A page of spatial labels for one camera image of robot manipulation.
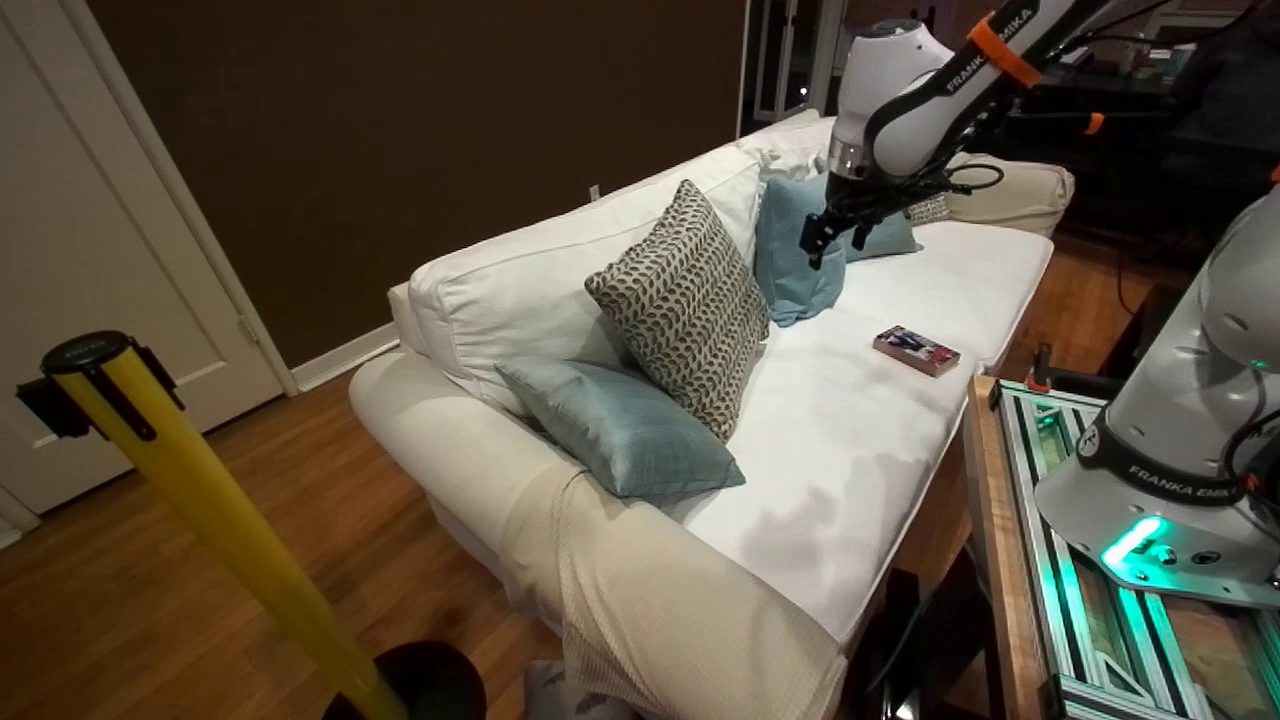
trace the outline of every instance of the yellow pole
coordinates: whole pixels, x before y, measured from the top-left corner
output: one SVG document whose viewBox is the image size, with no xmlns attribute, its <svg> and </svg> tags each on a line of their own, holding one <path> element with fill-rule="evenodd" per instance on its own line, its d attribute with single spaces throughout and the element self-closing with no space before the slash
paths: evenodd
<svg viewBox="0 0 1280 720">
<path fill-rule="evenodd" d="M 369 720 L 406 715 L 129 334 L 95 333 L 58 345 L 48 352 L 44 377 L 78 404 Z"/>
</svg>

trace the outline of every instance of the white sheet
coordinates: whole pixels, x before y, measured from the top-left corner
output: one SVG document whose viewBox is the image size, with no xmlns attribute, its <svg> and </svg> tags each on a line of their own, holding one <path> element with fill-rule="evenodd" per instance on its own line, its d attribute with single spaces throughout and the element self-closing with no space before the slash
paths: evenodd
<svg viewBox="0 0 1280 720">
<path fill-rule="evenodd" d="M 837 644 L 886 567 L 949 451 L 968 377 L 1006 348 L 1053 242 L 989 223 L 927 223 L 913 257 L 852 265 L 837 309 L 773 329 L 726 441 L 749 485 L 668 509 Z M 921 377 L 873 348 L 906 325 L 959 352 Z"/>
</svg>

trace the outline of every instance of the brown wall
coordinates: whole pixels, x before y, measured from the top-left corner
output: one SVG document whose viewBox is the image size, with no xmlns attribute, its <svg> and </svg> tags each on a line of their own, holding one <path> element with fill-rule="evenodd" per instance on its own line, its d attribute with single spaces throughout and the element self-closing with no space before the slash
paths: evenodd
<svg viewBox="0 0 1280 720">
<path fill-rule="evenodd" d="M 92 0 L 286 363 L 418 260 L 733 135 L 738 0 Z"/>
</svg>

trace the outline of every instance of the gray patterned pillow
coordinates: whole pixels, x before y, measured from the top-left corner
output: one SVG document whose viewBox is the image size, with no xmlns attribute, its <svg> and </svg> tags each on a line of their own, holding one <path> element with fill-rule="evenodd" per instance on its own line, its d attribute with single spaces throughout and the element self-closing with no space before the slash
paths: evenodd
<svg viewBox="0 0 1280 720">
<path fill-rule="evenodd" d="M 589 274 L 589 292 L 635 363 L 723 441 L 769 309 L 703 190 L 684 181 L 656 227 Z"/>
</svg>

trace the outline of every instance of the baseboard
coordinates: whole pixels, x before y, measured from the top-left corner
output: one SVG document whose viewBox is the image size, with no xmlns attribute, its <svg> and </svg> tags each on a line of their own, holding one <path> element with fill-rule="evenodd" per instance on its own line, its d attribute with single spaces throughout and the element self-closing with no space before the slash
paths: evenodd
<svg viewBox="0 0 1280 720">
<path fill-rule="evenodd" d="M 363 333 L 325 357 L 312 357 L 290 367 L 296 393 L 312 393 L 312 386 L 361 367 L 363 360 L 373 360 L 396 345 L 400 345 L 396 325 L 379 325 L 379 329 L 373 329 L 373 333 Z"/>
</svg>

